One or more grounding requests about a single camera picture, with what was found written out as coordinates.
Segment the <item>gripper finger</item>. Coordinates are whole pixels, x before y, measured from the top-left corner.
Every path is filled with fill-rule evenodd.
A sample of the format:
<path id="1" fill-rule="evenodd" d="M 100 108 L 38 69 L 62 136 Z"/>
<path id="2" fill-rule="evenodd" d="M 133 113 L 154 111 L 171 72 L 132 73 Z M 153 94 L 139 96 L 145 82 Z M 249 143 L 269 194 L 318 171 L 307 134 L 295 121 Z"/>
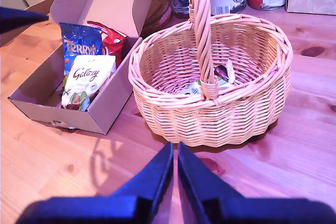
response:
<path id="1" fill-rule="evenodd" d="M 113 193 L 113 197 L 136 200 L 137 209 L 156 209 L 173 172 L 173 144 L 166 144 L 131 180 Z"/>
<path id="2" fill-rule="evenodd" d="M 204 209 L 218 209 L 221 198 L 243 198 L 230 184 L 214 174 L 184 143 L 178 146 L 178 171 L 191 202 Z"/>
<path id="3" fill-rule="evenodd" d="M 1 7 L 1 42 L 9 42 L 27 26 L 48 19 L 49 17 L 45 14 Z"/>

